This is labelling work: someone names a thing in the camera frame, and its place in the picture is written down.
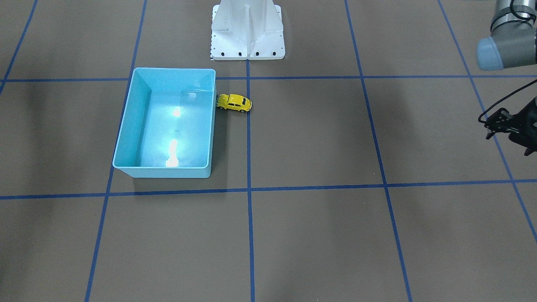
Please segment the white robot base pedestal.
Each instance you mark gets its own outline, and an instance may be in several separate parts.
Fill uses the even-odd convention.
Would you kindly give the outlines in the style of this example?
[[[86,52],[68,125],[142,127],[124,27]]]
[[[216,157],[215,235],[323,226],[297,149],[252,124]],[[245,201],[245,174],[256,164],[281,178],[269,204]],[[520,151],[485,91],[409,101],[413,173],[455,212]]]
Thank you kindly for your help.
[[[211,15],[212,60],[282,60],[282,8],[272,0],[221,0]]]

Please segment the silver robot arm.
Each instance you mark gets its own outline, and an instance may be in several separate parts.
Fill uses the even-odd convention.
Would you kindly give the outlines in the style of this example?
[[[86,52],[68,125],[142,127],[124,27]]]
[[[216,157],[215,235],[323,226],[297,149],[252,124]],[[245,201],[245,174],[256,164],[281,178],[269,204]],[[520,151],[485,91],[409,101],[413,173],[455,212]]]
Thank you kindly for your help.
[[[490,35],[478,42],[476,60],[483,71],[504,70],[536,64],[535,0],[498,0],[490,25]],[[497,133],[508,134],[508,139],[524,147],[525,156],[537,150],[537,106],[533,98],[518,113],[508,109],[487,108],[478,116],[478,122],[487,129],[486,139]]]

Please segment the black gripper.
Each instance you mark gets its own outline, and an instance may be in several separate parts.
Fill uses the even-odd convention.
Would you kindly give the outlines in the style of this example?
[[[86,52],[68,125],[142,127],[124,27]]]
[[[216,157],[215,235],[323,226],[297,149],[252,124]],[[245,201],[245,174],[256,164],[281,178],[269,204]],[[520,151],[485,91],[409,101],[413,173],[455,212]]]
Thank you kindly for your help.
[[[500,108],[486,121],[486,140],[497,133],[509,133],[508,139],[525,148],[524,156],[530,156],[537,150],[537,106],[533,98],[516,114],[510,114],[505,108]]]

